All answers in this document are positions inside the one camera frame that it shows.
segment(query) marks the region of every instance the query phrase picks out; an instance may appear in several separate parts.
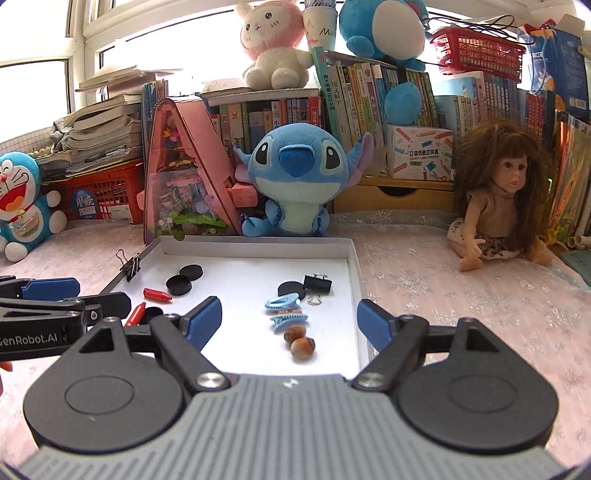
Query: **blue plush toy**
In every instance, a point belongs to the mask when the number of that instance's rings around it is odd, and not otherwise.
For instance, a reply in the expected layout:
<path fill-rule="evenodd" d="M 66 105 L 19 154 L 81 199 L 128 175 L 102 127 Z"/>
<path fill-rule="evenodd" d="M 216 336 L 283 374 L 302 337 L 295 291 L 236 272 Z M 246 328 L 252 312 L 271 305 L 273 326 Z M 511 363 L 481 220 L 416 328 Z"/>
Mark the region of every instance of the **blue plush toy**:
<path fill-rule="evenodd" d="M 57 191 L 37 198 L 41 175 L 29 155 L 12 152 L 0 157 L 0 251 L 19 262 L 52 233 L 66 228 L 66 214 L 51 212 L 61 201 Z"/>
<path fill-rule="evenodd" d="M 345 0 L 339 27 L 347 48 L 358 57 L 394 59 L 400 66 L 419 72 L 417 60 L 425 46 L 424 22 L 428 12 L 423 0 Z M 389 124 L 410 125 L 421 113 L 421 92 L 406 82 L 386 95 L 384 111 Z"/>
<path fill-rule="evenodd" d="M 337 140 L 314 125 L 289 124 L 269 132 L 246 155 L 256 189 L 270 200 L 267 218 L 246 218 L 245 236 L 324 236 L 329 214 L 323 205 L 355 185 L 374 157 L 374 139 L 366 133 L 348 155 Z"/>

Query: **doll's brown hair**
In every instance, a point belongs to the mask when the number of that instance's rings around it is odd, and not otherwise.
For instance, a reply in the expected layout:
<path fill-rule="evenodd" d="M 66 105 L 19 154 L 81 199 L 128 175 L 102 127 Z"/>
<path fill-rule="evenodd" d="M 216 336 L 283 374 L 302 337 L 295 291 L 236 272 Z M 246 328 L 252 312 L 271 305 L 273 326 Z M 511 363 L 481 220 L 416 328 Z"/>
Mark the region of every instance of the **doll's brown hair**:
<path fill-rule="evenodd" d="M 491 119 L 470 130 L 459 142 L 454 156 L 455 210 L 461 216 L 466 215 L 468 208 L 467 193 L 489 187 L 499 159 L 527 157 L 525 186 L 515 194 L 517 221 L 507 242 L 516 250 L 531 247 L 538 229 L 536 210 L 547 191 L 548 157 L 536 138 L 510 120 Z"/>

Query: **wooden drawer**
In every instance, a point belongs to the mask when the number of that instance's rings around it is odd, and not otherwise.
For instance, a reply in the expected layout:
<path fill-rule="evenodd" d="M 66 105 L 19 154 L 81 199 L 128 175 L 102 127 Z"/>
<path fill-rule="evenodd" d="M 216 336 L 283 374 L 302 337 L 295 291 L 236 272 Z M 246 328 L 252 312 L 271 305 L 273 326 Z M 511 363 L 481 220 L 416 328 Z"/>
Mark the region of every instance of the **wooden drawer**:
<path fill-rule="evenodd" d="M 440 210 L 451 212 L 452 185 L 443 182 L 362 179 L 334 200 L 334 213 L 367 210 Z"/>

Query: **pink bunny plush toy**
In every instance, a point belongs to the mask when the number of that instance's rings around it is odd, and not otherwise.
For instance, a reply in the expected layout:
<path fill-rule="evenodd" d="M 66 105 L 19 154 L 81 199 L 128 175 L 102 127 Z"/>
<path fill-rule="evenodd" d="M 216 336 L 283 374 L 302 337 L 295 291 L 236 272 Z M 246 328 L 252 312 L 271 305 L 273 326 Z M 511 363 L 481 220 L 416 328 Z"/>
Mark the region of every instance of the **pink bunny plush toy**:
<path fill-rule="evenodd" d="M 254 61 L 244 72 L 253 90 L 303 88 L 312 66 L 309 52 L 296 46 L 306 33 L 297 0 L 272 0 L 253 7 L 242 1 L 236 12 L 244 20 L 241 42 Z"/>

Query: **doll dress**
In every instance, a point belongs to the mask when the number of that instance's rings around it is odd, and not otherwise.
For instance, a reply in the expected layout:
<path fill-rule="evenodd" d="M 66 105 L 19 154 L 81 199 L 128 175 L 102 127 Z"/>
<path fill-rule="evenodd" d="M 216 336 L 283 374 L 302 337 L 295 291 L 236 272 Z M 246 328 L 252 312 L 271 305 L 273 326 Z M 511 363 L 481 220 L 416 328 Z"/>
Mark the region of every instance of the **doll dress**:
<path fill-rule="evenodd" d="M 517 221 L 513 194 L 493 184 L 487 188 L 471 190 L 467 197 L 468 201 L 473 197 L 478 198 L 485 205 L 476 225 L 476 239 L 485 241 L 484 244 L 479 245 L 482 250 L 482 258 L 508 260 L 519 255 L 519 251 L 510 249 L 506 242 Z M 454 220 L 447 231 L 447 238 L 459 245 L 466 246 L 462 235 L 463 227 L 463 218 Z"/>

